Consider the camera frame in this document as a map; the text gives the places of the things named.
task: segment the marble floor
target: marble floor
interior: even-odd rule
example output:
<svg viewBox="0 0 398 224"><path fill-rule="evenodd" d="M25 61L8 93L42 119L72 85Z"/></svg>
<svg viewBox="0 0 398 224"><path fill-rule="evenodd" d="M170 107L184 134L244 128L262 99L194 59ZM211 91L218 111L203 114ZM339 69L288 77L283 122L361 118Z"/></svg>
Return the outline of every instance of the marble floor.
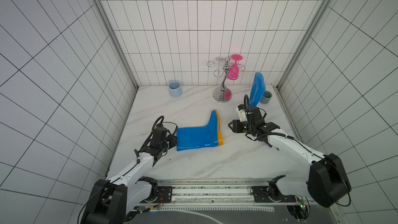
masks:
<svg viewBox="0 0 398 224"><path fill-rule="evenodd" d="M164 121L175 122L179 127L204 126L212 110L220 115L224 144L218 147L177 152L176 148L145 173L158 180L167 179L270 179L285 174L296 176L302 168L284 152L269 147L264 142L247 139L236 134L228 123L239 119L235 108L243 104L251 86L228 86L232 99L218 103L212 97L217 86L182 86L183 94L172 98L167 86L139 87L132 105L108 177L120 172L135 159L134 149L139 149L150 133L155 120L163 115ZM274 92L271 86L267 90ZM258 104L267 112L266 122L274 122L292 135L291 128L274 93L268 104ZM173 124L164 124L170 131Z"/></svg>

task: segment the chrome stand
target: chrome stand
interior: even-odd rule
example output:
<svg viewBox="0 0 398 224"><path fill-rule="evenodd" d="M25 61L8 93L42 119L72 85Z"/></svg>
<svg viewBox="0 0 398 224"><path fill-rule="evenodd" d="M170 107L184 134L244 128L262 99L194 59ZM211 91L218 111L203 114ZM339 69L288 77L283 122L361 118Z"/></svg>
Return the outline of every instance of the chrome stand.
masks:
<svg viewBox="0 0 398 224"><path fill-rule="evenodd" d="M227 76L229 75L231 78L233 79L237 79L238 76L237 74L239 73L238 71L236 71L233 67L231 67L229 65L229 61L231 60L229 57L226 57L225 59L222 59L221 57L216 58L217 61L219 62L224 62L224 63L220 63L220 64L216 64L214 61L210 61L207 63L208 67L216 67L216 66L220 66L223 65L222 70L220 71L219 69L215 70L213 72L213 75L215 77L221 77L222 74L224 73L224 79L222 80L221 86L217 87L216 89L214 89L213 91L213 98L217 101L217 102L228 102L231 100L232 97L232 92L231 90L229 90L228 88L226 88L225 86L225 80L227 78ZM244 65L238 64L238 68L240 71L244 71L246 68ZM230 73L230 70L233 69L235 71L235 73Z"/></svg>

